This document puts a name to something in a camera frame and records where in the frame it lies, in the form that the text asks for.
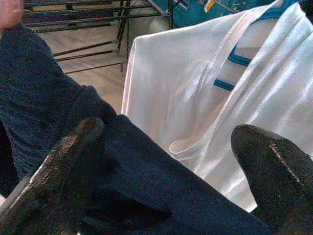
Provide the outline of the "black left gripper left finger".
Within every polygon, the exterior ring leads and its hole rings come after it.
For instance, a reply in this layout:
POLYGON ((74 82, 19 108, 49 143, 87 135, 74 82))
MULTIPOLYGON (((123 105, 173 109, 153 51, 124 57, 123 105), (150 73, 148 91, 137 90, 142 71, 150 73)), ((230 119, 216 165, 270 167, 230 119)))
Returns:
POLYGON ((3 235, 75 235, 96 187, 104 123, 90 117, 28 172, 0 208, 3 235))

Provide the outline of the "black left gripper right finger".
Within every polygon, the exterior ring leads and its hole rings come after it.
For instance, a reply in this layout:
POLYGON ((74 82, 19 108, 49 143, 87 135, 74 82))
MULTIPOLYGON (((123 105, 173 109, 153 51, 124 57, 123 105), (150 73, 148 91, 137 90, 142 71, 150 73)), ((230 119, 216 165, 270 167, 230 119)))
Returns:
POLYGON ((252 212, 274 235, 313 233, 313 162, 290 140, 254 125, 231 134, 233 154, 257 208, 252 212))

